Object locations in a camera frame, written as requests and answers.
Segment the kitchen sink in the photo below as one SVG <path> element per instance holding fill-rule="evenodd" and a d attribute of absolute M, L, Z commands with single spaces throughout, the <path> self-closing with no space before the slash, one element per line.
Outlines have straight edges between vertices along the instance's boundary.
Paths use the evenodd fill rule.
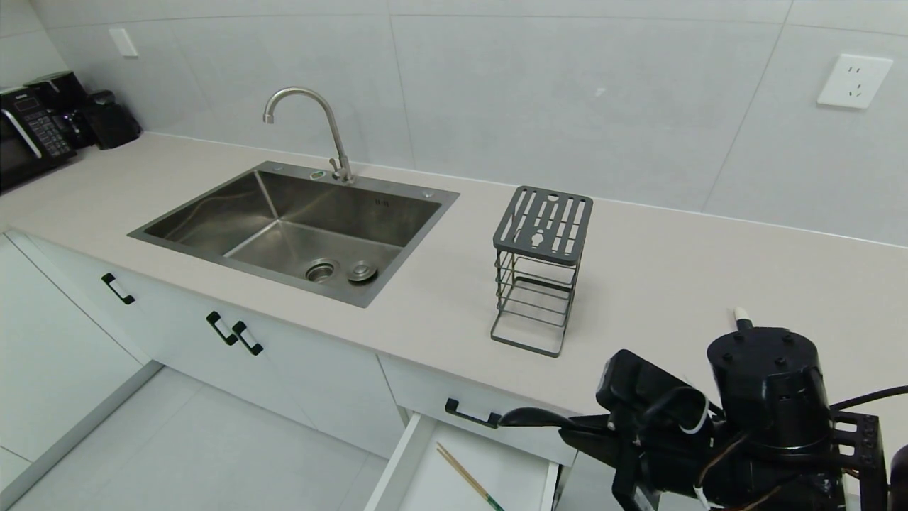
<path fill-rule="evenodd" d="M 129 236 L 365 307 L 458 195 L 264 162 Z"/>

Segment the electrical outlet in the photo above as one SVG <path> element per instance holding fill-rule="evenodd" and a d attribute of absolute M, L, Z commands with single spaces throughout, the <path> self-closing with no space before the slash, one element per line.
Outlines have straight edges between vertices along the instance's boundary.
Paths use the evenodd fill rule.
<path fill-rule="evenodd" d="M 892 66 L 893 61 L 888 58 L 841 54 L 816 102 L 866 108 Z"/>
<path fill-rule="evenodd" d="M 132 58 L 139 56 L 139 52 L 135 50 L 133 40 L 129 38 L 129 33 L 125 28 L 111 28 L 109 32 L 120 55 Z"/>

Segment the cabinet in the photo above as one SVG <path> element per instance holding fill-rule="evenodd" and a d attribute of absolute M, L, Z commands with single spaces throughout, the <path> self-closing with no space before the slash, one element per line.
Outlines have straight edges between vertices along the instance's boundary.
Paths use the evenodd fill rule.
<path fill-rule="evenodd" d="M 45 275 L 140 362 L 148 361 L 144 349 L 157 341 L 143 311 L 143 301 L 137 298 L 132 275 L 42 239 L 20 236 L 33 244 L 51 266 L 45 267 L 37 256 L 33 257 Z M 19 245 L 25 250 L 25 242 Z"/>
<path fill-rule="evenodd" d="M 372 352 L 34 243 L 150 358 L 371 453 L 394 451 L 405 423 Z"/>
<path fill-rule="evenodd" d="M 0 235 L 0 444 L 28 461 L 142 366 Z"/>
<path fill-rule="evenodd" d="M 404 421 L 374 353 L 269 317 L 227 310 L 265 346 L 262 354 L 316 429 L 391 456 Z"/>
<path fill-rule="evenodd" d="M 366 511 L 490 509 L 445 461 L 444 446 L 505 509 L 552 511 L 557 463 L 473 435 L 431 417 L 413 414 L 407 431 L 379 478 Z"/>
<path fill-rule="evenodd" d="M 131 276 L 157 337 L 144 346 L 148 355 L 177 371 L 240 399 L 309 427 L 311 420 L 290 397 L 271 361 L 247 349 L 232 327 L 241 318 L 223 303 L 162 282 Z M 254 333 L 243 333 L 250 346 Z"/>
<path fill-rule="evenodd" d="M 390 356 L 380 360 L 399 406 L 561 465 L 573 465 L 577 450 L 561 440 L 556 428 L 498 427 L 495 416 L 537 404 Z"/>

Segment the countertop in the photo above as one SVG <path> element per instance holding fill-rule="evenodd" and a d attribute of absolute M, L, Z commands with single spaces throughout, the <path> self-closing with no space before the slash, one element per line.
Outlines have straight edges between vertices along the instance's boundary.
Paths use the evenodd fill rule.
<path fill-rule="evenodd" d="M 365 309 L 127 237 L 265 160 L 330 169 L 321 158 L 146 134 L 0 197 L 0 231 L 576 414 L 603 413 L 594 393 L 621 348 L 717 402 L 706 347 L 734 329 L 735 306 L 812 339 L 831 402 L 908 383 L 908 249 L 898 246 L 597 200 L 564 349 L 549 358 L 489 339 L 491 238 L 513 186 L 354 165 L 460 193 Z M 882 418 L 889 455 L 908 444 L 908 396 L 855 410 Z"/>

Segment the faucet spout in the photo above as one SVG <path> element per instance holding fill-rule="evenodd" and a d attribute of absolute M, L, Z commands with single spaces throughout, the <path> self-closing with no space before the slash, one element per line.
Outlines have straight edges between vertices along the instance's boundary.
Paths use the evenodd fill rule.
<path fill-rule="evenodd" d="M 288 95 L 306 95 L 314 99 L 321 106 L 321 109 L 325 111 L 325 115 L 328 117 L 328 127 L 331 129 L 331 137 L 334 138 L 334 146 L 337 148 L 338 160 L 340 161 L 340 166 L 338 166 L 334 158 L 329 160 L 331 166 L 334 167 L 333 176 L 346 185 L 352 184 L 353 172 L 350 170 L 350 159 L 347 157 L 347 152 L 343 150 L 341 132 L 338 131 L 337 121 L 334 120 L 334 111 L 331 109 L 331 105 L 328 104 L 328 100 L 322 97 L 321 94 L 303 87 L 283 88 L 268 98 L 268 103 L 265 104 L 265 111 L 262 113 L 263 123 L 274 124 L 274 107 Z"/>

